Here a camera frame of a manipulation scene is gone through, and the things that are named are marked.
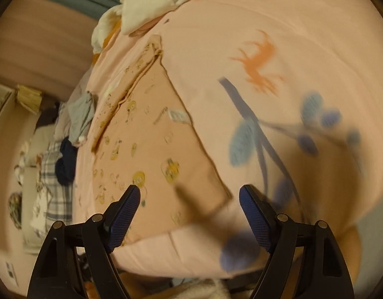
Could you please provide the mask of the peach duck print baby shirt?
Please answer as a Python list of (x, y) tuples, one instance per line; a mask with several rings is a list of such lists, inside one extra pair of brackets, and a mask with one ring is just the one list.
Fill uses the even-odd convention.
[(96, 209), (105, 210), (130, 185), (141, 192), (125, 244), (200, 222), (231, 199), (162, 55), (160, 36), (151, 36), (106, 93), (90, 129)]

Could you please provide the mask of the plaid grey pillow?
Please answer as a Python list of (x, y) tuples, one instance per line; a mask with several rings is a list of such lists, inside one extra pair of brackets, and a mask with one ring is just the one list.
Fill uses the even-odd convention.
[(37, 197), (33, 203), (31, 228), (41, 238), (56, 221), (70, 224), (73, 220), (73, 185), (58, 171), (57, 164), (63, 165), (65, 138), (50, 144), (41, 154), (37, 172)]

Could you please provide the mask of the dark navy garment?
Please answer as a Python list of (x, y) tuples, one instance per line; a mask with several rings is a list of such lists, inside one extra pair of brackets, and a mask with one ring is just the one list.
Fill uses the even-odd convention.
[(61, 157), (55, 164), (55, 175), (60, 185), (69, 186), (75, 180), (78, 149), (73, 146), (68, 137), (60, 145)]

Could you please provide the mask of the grey garment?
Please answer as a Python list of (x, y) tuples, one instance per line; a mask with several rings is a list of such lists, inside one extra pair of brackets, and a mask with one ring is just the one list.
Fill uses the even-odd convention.
[(89, 92), (84, 92), (79, 99), (68, 106), (71, 119), (68, 140), (74, 147), (79, 147), (87, 140), (91, 122), (95, 115), (95, 98)]

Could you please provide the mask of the yellow fringed lampshade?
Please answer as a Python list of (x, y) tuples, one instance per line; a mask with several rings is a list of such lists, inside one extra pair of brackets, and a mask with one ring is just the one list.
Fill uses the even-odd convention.
[(18, 85), (16, 101), (26, 110), (38, 114), (43, 100), (43, 92), (25, 85)]

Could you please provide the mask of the pink printed bed sheet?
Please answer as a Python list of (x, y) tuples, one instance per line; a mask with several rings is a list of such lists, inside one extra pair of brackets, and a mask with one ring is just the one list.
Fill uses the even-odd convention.
[[(119, 269), (196, 278), (261, 270), (267, 254), (239, 204), (246, 184), (277, 212), (324, 220), (339, 237), (383, 200), (383, 18), (370, 0), (189, 0), (131, 34), (120, 27), (87, 85), (95, 115), (154, 35), (231, 199), (200, 222), (123, 240), (112, 255)], [(77, 158), (77, 223), (105, 211), (95, 207), (89, 135)]]

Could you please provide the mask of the pink beige curtain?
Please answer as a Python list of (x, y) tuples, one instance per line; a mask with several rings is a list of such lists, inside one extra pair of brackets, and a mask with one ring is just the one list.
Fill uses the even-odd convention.
[(96, 24), (49, 0), (13, 0), (0, 18), (0, 84), (66, 101), (91, 65)]

